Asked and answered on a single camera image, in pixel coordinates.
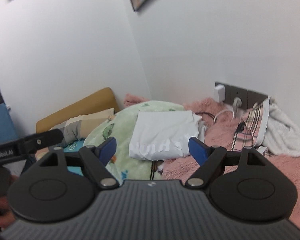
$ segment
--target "pillow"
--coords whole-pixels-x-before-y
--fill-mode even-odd
[[[104,122],[95,128],[85,139],[84,145],[100,145],[110,136],[117,141],[117,151],[106,168],[122,184],[124,179],[149,179],[151,162],[129,157],[129,143],[140,111],[183,111],[184,107],[170,102],[149,101],[129,106],[118,112],[114,120]],[[157,172],[154,179],[160,179]]]
[[[37,151],[37,153],[35,154],[36,159],[41,159],[47,152],[49,152],[49,150],[52,150],[55,146],[64,148],[75,141],[87,138],[87,136],[96,127],[98,127],[108,119],[112,120],[114,117],[114,109],[110,108],[94,114],[79,115],[56,125],[55,127],[51,128],[51,130],[59,129],[62,131],[62,142],[49,148],[44,148]]]
[[[201,116],[189,111],[139,112],[129,156],[160,161],[190,155],[190,137],[198,137]]]

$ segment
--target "white wall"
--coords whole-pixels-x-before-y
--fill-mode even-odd
[[[153,99],[185,103],[214,81],[273,95],[300,126],[300,0],[123,0]]]
[[[106,86],[150,97],[122,0],[0,0],[0,89],[20,134]]]

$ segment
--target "black cable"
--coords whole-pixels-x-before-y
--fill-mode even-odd
[[[150,180],[154,180],[154,173],[155,173],[155,164],[157,161],[151,161],[151,173],[150,173]]]
[[[243,132],[245,126],[246,126],[245,122],[239,123],[239,124],[238,124],[238,127],[237,127],[237,129],[235,130],[234,133]]]
[[[215,116],[214,116],[213,114],[208,113],[208,112],[200,112],[200,113],[195,113],[195,114],[206,114],[206,115],[210,116],[213,120],[214,120],[214,118],[215,118]]]

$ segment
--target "wall socket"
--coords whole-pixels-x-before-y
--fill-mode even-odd
[[[225,94],[226,100],[224,101],[226,104],[231,105],[233,104],[234,98],[239,97],[242,101],[241,109],[247,110],[249,108],[253,108],[255,103],[262,103],[265,99],[268,98],[268,95],[258,93],[252,90],[248,90],[245,88],[235,87],[229,84],[215,82],[215,85],[224,85],[225,86]]]

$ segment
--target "plug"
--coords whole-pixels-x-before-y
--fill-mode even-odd
[[[226,90],[225,90],[225,86],[224,85],[217,85],[214,88],[214,92],[213,92],[213,99],[216,102],[223,102],[224,100],[226,100]]]

